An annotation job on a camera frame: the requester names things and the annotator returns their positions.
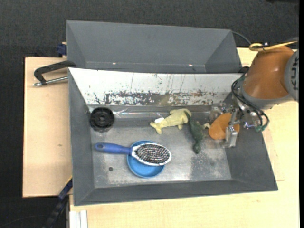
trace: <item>cable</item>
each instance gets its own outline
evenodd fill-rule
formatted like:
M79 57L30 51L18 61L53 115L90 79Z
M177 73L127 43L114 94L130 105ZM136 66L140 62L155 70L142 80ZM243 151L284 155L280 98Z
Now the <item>cable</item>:
M240 37L243 38L249 45L251 45L250 40L248 40L245 36L243 36L243 35L241 35L241 34L235 32L235 31L233 31L232 33L235 34L235 35L237 35L237 36L240 36Z
M231 86L231 92L233 94L233 96L235 98L237 98L240 102L242 102L243 104L251 107L253 109L253 111L256 113L256 115L258 116L259 120L260 120L260 125L258 127L256 127L256 131L259 132L259 131L263 131L266 129L266 127L268 126L269 124L269 118L268 116L264 113L264 111L262 111L260 108L258 108L256 105L254 105L253 103L249 102L248 100L246 100L243 96L237 94L235 92L235 87L237 85L238 82L240 81L243 81L245 79L245 74L244 73L239 79L237 79L236 81L234 81L232 83L232 86ZM266 123L263 124L263 118L262 116L264 116L266 118Z
M298 40L288 41L288 42L273 45L273 46L264 46L261 43L253 43L249 46L249 50L250 51L268 51L268 50L279 48L279 47L282 47L282 46L287 46L287 45L290 45L290 44L293 44L293 43L296 43L296 42L298 42Z

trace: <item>metal bracket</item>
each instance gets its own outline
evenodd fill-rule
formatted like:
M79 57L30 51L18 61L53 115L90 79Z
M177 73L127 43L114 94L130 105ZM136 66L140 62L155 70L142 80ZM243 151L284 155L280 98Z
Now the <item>metal bracket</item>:
M238 133L237 131L234 130L233 125L238 123L238 121L235 120L237 113L238 113L238 109L237 108L233 109L229 125L226 128L226 139L225 139L226 141L223 144L224 148L231 148L236 146Z
M40 83L35 83L35 84L33 84L33 86L41 86L41 85L44 86L44 85L47 85L47 84L50 84L50 83L54 83L54 82L58 82L58 81L67 79L67 76L66 76L66 77L60 77L60 78L55 78L55 79L51 79L51 80L46 80L42 76L42 74L52 72L52 71L55 71L55 70L59 70L59 69L65 68L65 67L76 67L76 64L71 62L71 61L63 61L63 62L60 62L60 63L55 63L55 64L51 64L51 65L48 65L48 66L43 66L43 67L37 68L34 72L34 76L35 76L36 79L38 79L40 81Z

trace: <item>hairbrush bristles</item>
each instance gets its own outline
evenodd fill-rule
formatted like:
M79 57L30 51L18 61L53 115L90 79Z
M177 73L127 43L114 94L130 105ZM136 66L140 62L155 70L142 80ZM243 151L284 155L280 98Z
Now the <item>hairbrush bristles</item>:
M165 165L171 160L170 151L164 146L154 143L141 144L134 153L141 162L150 165Z

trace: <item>blue bowl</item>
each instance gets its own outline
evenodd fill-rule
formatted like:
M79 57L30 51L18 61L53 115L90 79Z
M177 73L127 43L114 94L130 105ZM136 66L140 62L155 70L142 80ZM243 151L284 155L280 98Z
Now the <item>blue bowl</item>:
M137 141L134 144L131 145L131 147L135 147L142 143L152 143L152 141ZM164 165L162 166L150 166L143 163L140 163L137 159L134 157L127 155L127 162L130 170L138 177L141 178L151 178L159 175L162 170L164 169Z

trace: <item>wooden table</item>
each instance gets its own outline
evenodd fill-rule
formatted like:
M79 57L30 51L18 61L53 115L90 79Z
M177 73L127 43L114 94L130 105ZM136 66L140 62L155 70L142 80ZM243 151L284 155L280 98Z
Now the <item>wooden table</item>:
M243 65L255 52L239 48ZM65 58L25 59L23 197L58 195L72 174L67 83L34 87L36 68ZM66 70L47 74L65 76ZM74 206L87 210L89 228L136 227L299 227L298 103L267 110L269 127L263 132L278 191L118 204Z

